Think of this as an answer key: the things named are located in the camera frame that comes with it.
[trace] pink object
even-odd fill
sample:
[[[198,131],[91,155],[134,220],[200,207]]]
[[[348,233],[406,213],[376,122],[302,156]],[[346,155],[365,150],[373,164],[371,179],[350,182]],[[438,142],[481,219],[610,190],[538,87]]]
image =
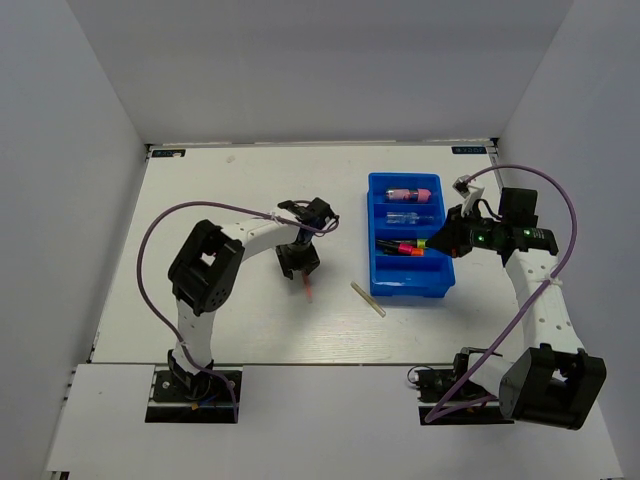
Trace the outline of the pink object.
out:
[[[405,255],[411,255],[413,252],[413,247],[411,245],[407,245],[406,243],[401,243],[398,245],[398,252],[404,253]]]
[[[426,188],[390,188],[385,195],[388,202],[427,203],[431,192]]]
[[[427,203],[430,197],[431,191],[427,190],[426,188],[418,189],[418,203]]]

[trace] black cable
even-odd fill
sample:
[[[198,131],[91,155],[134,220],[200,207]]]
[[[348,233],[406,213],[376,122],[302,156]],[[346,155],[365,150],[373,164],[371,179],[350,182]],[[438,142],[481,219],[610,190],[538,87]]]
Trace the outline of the black cable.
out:
[[[434,371],[435,371],[435,369],[434,369],[434,368],[429,367],[428,365],[416,365],[416,366],[414,366],[414,367],[411,367],[411,368],[409,369],[409,371],[407,372],[407,382],[409,382],[411,385],[417,385],[417,384],[418,384],[418,382],[412,382],[412,381],[409,379],[409,375],[411,375],[411,372],[413,372],[416,368],[428,368],[429,370],[434,370]]]
[[[482,202],[484,204],[485,207],[487,207],[487,211],[489,212],[489,215],[491,215],[495,220],[498,221],[502,221],[502,217],[500,215],[496,215],[495,213],[493,213],[493,210],[491,210],[491,206],[489,205],[489,202],[487,202],[484,198],[479,198],[478,200],[476,200],[476,206]]]

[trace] transparent tube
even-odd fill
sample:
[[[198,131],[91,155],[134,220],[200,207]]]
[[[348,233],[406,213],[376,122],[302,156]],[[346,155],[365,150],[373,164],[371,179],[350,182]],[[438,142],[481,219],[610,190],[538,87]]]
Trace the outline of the transparent tube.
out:
[[[416,212],[387,212],[388,225],[427,225],[434,220],[431,215],[418,215]]]

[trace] white wall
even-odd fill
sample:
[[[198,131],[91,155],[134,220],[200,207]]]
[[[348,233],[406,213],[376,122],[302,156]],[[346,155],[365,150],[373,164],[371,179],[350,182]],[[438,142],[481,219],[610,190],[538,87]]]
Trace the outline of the white wall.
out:
[[[498,136],[571,0],[69,0],[148,143]]]
[[[566,300],[589,353],[604,357],[600,404],[626,474],[640,478],[640,3],[576,0],[500,141],[503,161],[537,166],[578,210]],[[544,226],[568,234],[552,188],[540,187]]]
[[[0,2],[0,465],[38,478],[144,148],[63,0]]]

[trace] white enclosure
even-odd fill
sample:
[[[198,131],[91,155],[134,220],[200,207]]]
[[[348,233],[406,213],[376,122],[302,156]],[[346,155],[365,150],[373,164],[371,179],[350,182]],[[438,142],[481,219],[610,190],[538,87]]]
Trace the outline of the white enclosure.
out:
[[[70,0],[147,143],[502,133],[570,0]]]

